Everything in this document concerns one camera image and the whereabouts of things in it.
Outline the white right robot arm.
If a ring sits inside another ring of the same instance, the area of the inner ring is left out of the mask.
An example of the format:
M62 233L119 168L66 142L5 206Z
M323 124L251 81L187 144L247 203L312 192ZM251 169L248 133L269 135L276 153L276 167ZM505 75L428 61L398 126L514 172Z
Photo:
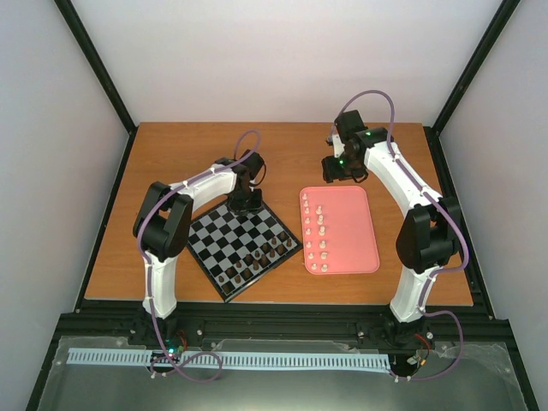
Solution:
M466 244L461 207L420 177L386 128L369 128L356 110L339 114L334 127L337 132L328 139L334 153L321 161L324 181L361 183L374 174L403 215L396 238L402 273L383 328L375 334L400 348L423 329L426 301L438 272Z

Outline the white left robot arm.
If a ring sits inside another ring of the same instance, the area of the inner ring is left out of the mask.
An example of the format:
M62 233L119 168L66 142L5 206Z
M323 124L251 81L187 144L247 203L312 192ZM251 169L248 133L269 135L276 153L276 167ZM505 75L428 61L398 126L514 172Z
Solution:
M220 158L206 171L170 185L154 182L134 222L133 235L145 267L142 306L154 318L147 332L159 344L172 343L177 322L169 316L176 308L175 280L179 254L188 244L194 211L222 195L235 215L262 207L262 192L255 178L265 160L250 150L235 160Z

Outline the black and silver chessboard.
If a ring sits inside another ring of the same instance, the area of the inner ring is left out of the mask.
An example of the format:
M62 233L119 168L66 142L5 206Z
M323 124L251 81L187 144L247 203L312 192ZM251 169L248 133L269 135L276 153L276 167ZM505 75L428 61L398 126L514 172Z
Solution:
M278 236L282 232L294 242L291 249L285 246L288 239L280 242ZM271 246L274 237L278 241L276 247ZM283 255L277 254L280 244L286 249ZM302 248L301 241L267 204L263 204L257 213L238 215L227 207L226 200L191 221L187 244L187 249L225 303L234 300ZM259 262L262 255L268 257L270 264L260 265L260 269L254 271L252 263L254 260ZM246 268L253 274L249 280L241 275ZM224 286L218 283L219 277L226 279Z

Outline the pink plastic tray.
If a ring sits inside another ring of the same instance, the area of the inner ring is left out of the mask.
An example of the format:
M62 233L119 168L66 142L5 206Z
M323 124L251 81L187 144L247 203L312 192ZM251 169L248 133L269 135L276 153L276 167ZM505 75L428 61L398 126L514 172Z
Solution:
M310 213L305 214L301 195L307 194ZM319 235L317 224L318 206L323 207L325 235ZM317 276L370 274L380 267L378 248L372 216L366 191L358 186L323 186L306 187L300 192L301 227L304 241L304 264L308 272ZM305 224L306 217L311 219ZM305 229L310 228L312 234L306 236ZM306 248L311 241L312 248ZM326 248L320 249L319 243L326 242ZM328 253L327 259L321 259L321 253ZM308 260L307 255L314 253L314 259ZM316 263L318 269L311 270L311 264ZM328 265L328 271L320 270L322 264Z

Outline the black aluminium frame post right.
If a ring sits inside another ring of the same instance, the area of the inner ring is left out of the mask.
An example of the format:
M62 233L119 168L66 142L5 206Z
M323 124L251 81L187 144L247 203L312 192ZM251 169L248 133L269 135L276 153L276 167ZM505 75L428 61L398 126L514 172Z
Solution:
M462 101L467 89L471 86L476 74L479 73L483 63L489 56L493 46L497 43L504 28L514 14L520 0L503 0L491 18L487 28L482 34L479 43L474 48L474 52L468 59L463 71L461 72L456 84L452 88L449 97L445 101L435 122L432 125L432 132L436 137L440 137L450 118L456 111L459 103Z

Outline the black aluminium frame post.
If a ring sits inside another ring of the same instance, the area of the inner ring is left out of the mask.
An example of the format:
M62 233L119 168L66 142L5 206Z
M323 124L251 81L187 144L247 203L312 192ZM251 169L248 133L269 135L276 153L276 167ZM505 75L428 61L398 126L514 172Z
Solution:
M110 101L110 104L120 120L124 130L127 132L129 137L133 138L138 127L123 102L122 96L118 92L108 69L104 65L103 59L98 53L95 44L86 30L76 7L73 2L69 0L55 0L54 4L57 6L57 9L68 26L69 31L72 33L76 43L80 47L80 50L87 60L91 70L95 74L99 85L103 88L104 93Z
M456 111L459 103L462 101L467 89L471 86L476 74L479 73L483 63L489 56L493 46L497 43L504 28L514 14L520 0L503 0L491 18L487 28L482 34L479 43L474 48L474 52L468 59L463 71L461 72L456 84L452 88L449 97L445 101L435 122L432 125L432 132L436 137L440 137L450 118Z

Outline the black aluminium frame post left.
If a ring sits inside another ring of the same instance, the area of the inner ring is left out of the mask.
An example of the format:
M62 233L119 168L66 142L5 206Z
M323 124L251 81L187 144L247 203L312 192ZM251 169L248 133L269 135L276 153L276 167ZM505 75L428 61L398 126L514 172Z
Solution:
M118 92L108 69L104 65L103 59L98 53L95 44L86 30L76 7L73 2L69 0L55 0L54 4L57 6L57 9L68 26L69 31L72 33L76 43L80 47L80 50L87 60L91 70L95 74L99 85L103 88L104 93L110 101L110 104L120 120L124 130L127 132L129 137L133 138L138 127L123 102L122 96Z

